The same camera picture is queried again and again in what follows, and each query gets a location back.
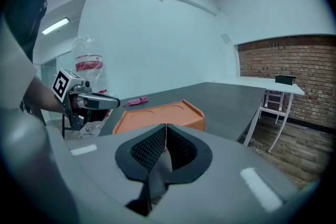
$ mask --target fluorescent light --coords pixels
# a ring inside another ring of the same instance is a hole
[[[50,33],[51,31],[54,31],[55,29],[58,29],[60,28],[61,26],[67,24],[69,22],[69,19],[68,18],[64,18],[63,20],[60,20],[59,22],[53,24],[52,26],[48,27],[46,30],[43,30],[42,31],[42,34],[48,34]]]

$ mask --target person's arm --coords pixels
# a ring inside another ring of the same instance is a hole
[[[30,83],[24,100],[40,109],[63,113],[61,103],[56,99],[53,91],[45,86],[38,77],[34,77]]]

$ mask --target orange tray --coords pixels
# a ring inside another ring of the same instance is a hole
[[[153,108],[125,111],[112,134],[125,133],[153,124],[172,123],[205,131],[205,119],[201,110],[183,100]]]

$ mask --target black box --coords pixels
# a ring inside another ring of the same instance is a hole
[[[291,76],[276,76],[275,77],[276,83],[282,83],[287,85],[294,85],[295,84],[295,77]]]

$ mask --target dark clothing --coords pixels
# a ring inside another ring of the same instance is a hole
[[[7,0],[4,6],[8,26],[31,61],[40,22],[46,10],[46,0]]]

